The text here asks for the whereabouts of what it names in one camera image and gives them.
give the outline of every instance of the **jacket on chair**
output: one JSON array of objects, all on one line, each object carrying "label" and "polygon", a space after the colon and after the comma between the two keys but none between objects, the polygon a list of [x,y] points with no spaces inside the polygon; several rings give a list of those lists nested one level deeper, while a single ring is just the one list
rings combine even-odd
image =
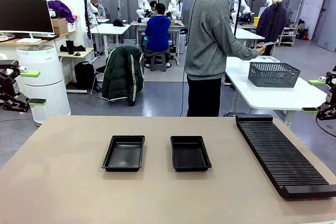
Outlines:
[{"label": "jacket on chair", "polygon": [[106,59],[102,97],[110,101],[127,98],[129,105],[134,106],[136,94],[143,88],[141,58],[142,54],[138,48],[114,48]]}]

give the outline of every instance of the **door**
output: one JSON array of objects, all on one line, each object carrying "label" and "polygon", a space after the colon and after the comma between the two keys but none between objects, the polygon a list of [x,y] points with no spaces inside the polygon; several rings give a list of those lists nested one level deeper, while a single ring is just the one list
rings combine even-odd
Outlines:
[{"label": "door", "polygon": [[316,25],[315,33],[314,33],[313,38],[312,38],[312,40],[314,40],[316,42],[319,41],[320,35],[322,33],[323,25],[324,25],[327,13],[329,11],[330,3],[331,3],[331,0],[324,0],[324,2],[323,2],[320,17],[319,17],[319,21]]},{"label": "door", "polygon": [[326,12],[323,14],[324,22],[322,32],[320,33],[317,45],[331,52],[336,51],[336,0],[331,0],[329,5],[325,7]]},{"label": "door", "polygon": [[300,18],[304,20],[308,31],[308,38],[311,40],[320,16],[324,0],[304,0]]}]

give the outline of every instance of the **black backpack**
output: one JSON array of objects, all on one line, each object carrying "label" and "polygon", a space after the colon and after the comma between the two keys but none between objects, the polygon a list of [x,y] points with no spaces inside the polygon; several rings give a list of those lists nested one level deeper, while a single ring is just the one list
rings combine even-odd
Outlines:
[{"label": "black backpack", "polygon": [[83,61],[75,65],[75,74],[77,79],[77,87],[79,89],[93,89],[97,90],[97,78],[95,76],[95,69],[88,61]]}]

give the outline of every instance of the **white shelf unit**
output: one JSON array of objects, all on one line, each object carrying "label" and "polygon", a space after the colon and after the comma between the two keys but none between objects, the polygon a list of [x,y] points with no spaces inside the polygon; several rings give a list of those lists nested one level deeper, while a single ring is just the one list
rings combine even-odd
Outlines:
[{"label": "white shelf unit", "polygon": [[[284,34],[284,33],[288,32],[288,31],[293,31],[294,34],[293,35]],[[298,28],[297,27],[285,27],[283,29],[281,35],[279,35],[279,41],[277,42],[278,47],[280,47],[280,44],[291,44],[291,46],[293,46],[297,33],[298,33]],[[282,38],[284,38],[284,37],[292,37],[293,38],[293,42],[282,42]]]}]

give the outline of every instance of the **gray basket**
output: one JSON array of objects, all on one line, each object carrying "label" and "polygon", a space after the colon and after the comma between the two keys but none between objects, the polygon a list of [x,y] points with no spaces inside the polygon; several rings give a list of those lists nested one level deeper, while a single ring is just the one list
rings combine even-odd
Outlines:
[{"label": "gray basket", "polygon": [[294,88],[300,72],[286,63],[250,62],[248,79],[257,87]]}]

